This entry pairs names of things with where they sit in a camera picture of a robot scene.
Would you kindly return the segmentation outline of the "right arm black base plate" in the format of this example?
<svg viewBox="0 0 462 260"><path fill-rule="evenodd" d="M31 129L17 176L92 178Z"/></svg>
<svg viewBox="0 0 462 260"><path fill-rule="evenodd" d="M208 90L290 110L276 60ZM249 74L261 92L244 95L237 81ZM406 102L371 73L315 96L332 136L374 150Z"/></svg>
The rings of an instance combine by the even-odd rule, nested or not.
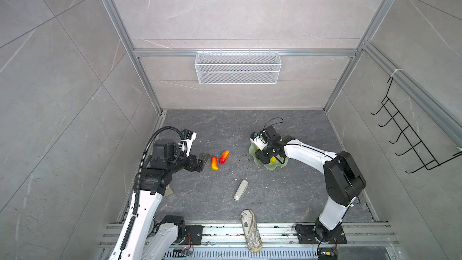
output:
<svg viewBox="0 0 462 260"><path fill-rule="evenodd" d="M320 223L314 225L296 224L295 231L300 244L347 244L341 223L331 231Z"/></svg>

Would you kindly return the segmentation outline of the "red orange fake mango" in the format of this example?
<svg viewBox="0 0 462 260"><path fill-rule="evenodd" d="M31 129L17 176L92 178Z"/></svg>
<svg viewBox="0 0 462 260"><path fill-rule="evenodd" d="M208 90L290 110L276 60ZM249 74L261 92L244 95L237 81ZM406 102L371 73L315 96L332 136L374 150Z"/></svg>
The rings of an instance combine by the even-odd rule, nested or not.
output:
<svg viewBox="0 0 462 260"><path fill-rule="evenodd" d="M221 157L220 157L220 159L219 159L218 162L219 162L220 164L225 164L226 161L227 161L227 159L228 159L228 157L229 157L229 155L230 155L230 151L229 151L229 150L225 150L225 151L222 153L222 155L221 155Z"/></svg>

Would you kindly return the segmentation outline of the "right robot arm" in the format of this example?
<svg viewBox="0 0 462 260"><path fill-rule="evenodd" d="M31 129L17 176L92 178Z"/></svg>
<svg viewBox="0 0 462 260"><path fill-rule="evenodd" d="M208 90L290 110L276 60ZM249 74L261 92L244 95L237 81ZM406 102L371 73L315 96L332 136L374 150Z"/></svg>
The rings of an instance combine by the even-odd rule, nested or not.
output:
<svg viewBox="0 0 462 260"><path fill-rule="evenodd" d="M314 148L291 136L282 137L273 128L252 133L250 141L256 146L255 158L265 166L292 159L321 172L328 198L311 234L320 243L332 241L349 207L366 187L353 156L346 151L334 153Z"/></svg>

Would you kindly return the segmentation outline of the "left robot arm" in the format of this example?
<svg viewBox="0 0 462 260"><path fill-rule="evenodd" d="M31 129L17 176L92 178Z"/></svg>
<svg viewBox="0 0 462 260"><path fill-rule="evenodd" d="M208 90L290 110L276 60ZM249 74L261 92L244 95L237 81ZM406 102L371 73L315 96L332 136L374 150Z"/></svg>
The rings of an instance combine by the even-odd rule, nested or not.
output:
<svg viewBox="0 0 462 260"><path fill-rule="evenodd" d="M180 170L201 172L208 154L191 155L197 134L190 132L179 147L174 140L161 139L148 150L141 176L135 179L129 215L122 227L111 260L161 260L172 244L183 243L186 237L182 216L166 215L158 224L154 215L167 193L173 174Z"/></svg>

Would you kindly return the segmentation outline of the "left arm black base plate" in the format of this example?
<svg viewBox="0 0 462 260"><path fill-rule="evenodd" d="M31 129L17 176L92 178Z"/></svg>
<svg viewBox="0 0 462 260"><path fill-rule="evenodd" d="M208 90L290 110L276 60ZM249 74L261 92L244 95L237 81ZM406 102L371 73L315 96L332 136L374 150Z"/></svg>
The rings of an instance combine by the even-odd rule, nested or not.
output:
<svg viewBox="0 0 462 260"><path fill-rule="evenodd" d="M202 225L186 225L179 227L178 238L174 242L177 245L201 245L203 237Z"/></svg>

